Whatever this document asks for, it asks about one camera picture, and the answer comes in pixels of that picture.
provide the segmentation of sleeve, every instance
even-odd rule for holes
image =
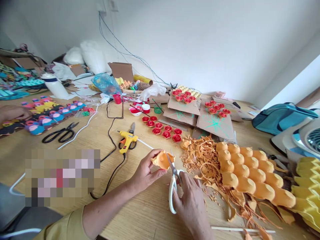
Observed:
[[[83,209],[84,207],[45,227],[33,240],[90,240],[82,225]]]

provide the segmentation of white bottle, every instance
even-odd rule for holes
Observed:
[[[51,73],[42,74],[41,79],[56,98],[66,98],[69,95],[58,78]]]

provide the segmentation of person's hand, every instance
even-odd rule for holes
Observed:
[[[151,173],[151,168],[153,167],[151,158],[156,157],[161,151],[162,149],[153,149],[149,152],[148,155],[141,160],[134,175],[128,180],[128,185],[134,189],[136,194],[145,190],[155,180],[167,173],[165,169],[158,169]]]
[[[8,121],[12,119],[29,119],[32,113],[25,107],[6,105],[0,107],[1,121]]]
[[[214,239],[204,205],[200,181],[190,177],[185,172],[181,172],[180,177],[182,179],[183,196],[179,198],[176,189],[173,188],[174,209],[186,224],[194,239]]]

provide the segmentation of paintbrush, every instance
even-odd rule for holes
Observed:
[[[145,115],[147,115],[148,117],[150,117],[148,114],[146,114],[146,113],[144,113],[143,111],[141,111],[140,109],[138,109],[138,108],[135,108],[135,109],[137,109],[139,112],[142,112],[143,114],[145,114]]]
[[[162,108],[156,103],[156,101],[154,99],[152,99],[154,101],[154,103],[158,106],[158,108],[160,108],[160,110],[164,113],[164,111],[162,110]]]

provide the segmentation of teal backpack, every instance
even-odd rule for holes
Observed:
[[[278,135],[289,127],[296,126],[306,117],[318,118],[314,109],[305,109],[286,102],[276,104],[260,112],[253,120],[252,125],[262,131]]]

